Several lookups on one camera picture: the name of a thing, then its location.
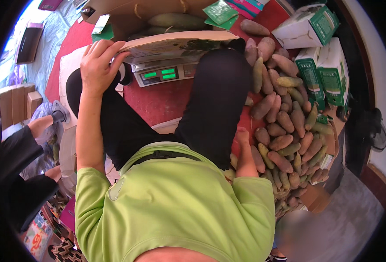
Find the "red carpet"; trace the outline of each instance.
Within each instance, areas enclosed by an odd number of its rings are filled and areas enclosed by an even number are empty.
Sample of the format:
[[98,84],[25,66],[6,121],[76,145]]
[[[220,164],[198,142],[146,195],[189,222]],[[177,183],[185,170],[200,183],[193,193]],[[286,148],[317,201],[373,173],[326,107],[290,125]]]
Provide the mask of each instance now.
[[[254,21],[264,25],[270,31],[289,18],[285,10],[274,0],[269,1]],[[240,29],[240,23],[244,17],[240,16],[232,26],[233,34],[248,40],[249,36]],[[70,54],[74,50],[91,44],[91,32],[94,25],[86,22],[75,22],[65,37],[58,54],[56,55],[52,72],[46,86],[45,95],[49,101],[59,100],[59,67],[60,58]],[[258,43],[261,37],[253,37]],[[276,48],[281,46],[276,41]],[[289,50],[291,57],[297,55],[297,50]],[[136,81],[124,88],[124,96],[127,103],[149,124],[155,125],[174,118],[181,117],[188,102],[193,79],[161,83],[149,87],[140,88]],[[250,93],[254,103],[262,99],[260,94]],[[251,134],[257,127],[264,126],[263,120],[253,120],[249,115],[249,107],[244,107],[239,126],[247,128]],[[232,152],[238,155],[238,145],[234,141]]]

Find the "hand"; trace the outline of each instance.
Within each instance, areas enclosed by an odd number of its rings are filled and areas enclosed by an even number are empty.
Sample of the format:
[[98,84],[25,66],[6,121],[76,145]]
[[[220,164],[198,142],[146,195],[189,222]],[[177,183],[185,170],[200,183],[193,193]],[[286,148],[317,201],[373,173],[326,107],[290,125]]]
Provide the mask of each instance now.
[[114,55],[125,45],[125,41],[100,40],[87,46],[81,60],[82,92],[91,97],[102,97],[110,86],[123,60],[129,52]]
[[240,145],[250,144],[249,143],[250,134],[248,133],[247,129],[244,127],[237,127],[235,138],[237,139],[238,144]]

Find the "plastic bag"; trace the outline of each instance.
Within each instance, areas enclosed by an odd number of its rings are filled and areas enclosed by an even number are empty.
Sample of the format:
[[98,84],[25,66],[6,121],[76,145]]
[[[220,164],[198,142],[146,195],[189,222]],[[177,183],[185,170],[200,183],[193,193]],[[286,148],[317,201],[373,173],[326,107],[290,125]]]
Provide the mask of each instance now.
[[[42,103],[34,112],[30,122],[38,118],[48,116],[50,114],[52,114],[52,103],[50,102]],[[56,123],[46,128],[44,132],[35,140],[37,144],[42,145],[46,143],[49,139],[51,139],[55,135],[55,133],[56,133]]]
[[43,154],[33,160],[21,173],[20,176],[27,180],[33,176],[43,175],[47,170],[56,166],[53,160],[53,151],[49,145],[43,147]]

